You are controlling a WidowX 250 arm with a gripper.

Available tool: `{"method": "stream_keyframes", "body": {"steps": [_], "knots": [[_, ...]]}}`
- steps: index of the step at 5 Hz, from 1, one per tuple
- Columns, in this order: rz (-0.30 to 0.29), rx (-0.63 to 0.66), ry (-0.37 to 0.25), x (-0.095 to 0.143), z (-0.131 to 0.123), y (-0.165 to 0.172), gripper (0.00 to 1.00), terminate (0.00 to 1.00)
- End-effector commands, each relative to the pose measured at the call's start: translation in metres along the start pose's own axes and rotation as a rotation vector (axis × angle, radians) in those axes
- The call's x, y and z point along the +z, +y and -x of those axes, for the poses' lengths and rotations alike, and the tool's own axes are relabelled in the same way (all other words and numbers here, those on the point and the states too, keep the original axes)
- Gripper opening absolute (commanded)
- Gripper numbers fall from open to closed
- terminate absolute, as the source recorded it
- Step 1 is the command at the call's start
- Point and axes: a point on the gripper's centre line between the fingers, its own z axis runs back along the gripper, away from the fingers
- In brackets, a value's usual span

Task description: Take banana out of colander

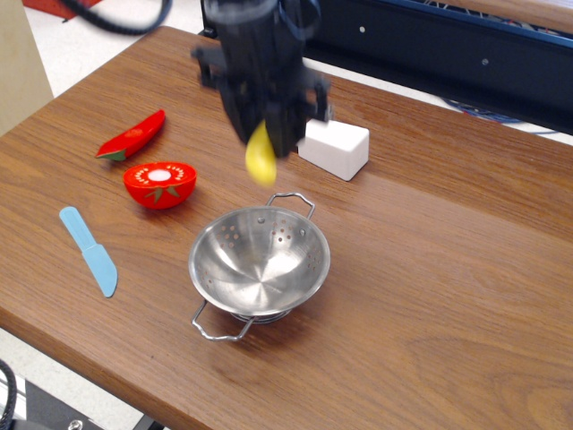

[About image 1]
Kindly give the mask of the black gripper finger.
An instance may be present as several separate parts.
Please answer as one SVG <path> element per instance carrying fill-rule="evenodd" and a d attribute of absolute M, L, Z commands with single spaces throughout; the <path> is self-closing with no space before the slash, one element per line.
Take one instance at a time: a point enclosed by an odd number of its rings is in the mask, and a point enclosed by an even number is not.
<path fill-rule="evenodd" d="M 304 137 L 306 118 L 305 102 L 300 98 L 266 104 L 266 129 L 277 158 L 287 157 Z"/>
<path fill-rule="evenodd" d="M 221 91 L 223 107 L 240 141 L 246 144 L 263 120 L 264 90 L 240 93 L 238 90 Z"/>

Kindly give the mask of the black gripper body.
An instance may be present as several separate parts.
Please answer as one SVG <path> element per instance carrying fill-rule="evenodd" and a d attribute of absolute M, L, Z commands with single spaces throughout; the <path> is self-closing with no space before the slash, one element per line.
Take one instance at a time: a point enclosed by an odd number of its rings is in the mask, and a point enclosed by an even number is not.
<path fill-rule="evenodd" d="M 304 47 L 321 24 L 316 1 L 205 1 L 205 19 L 219 47 L 197 48 L 201 82 L 221 96 L 264 90 L 263 119 L 269 101 L 300 98 L 307 117 L 327 122 L 332 117 L 329 84 L 306 68 Z"/>

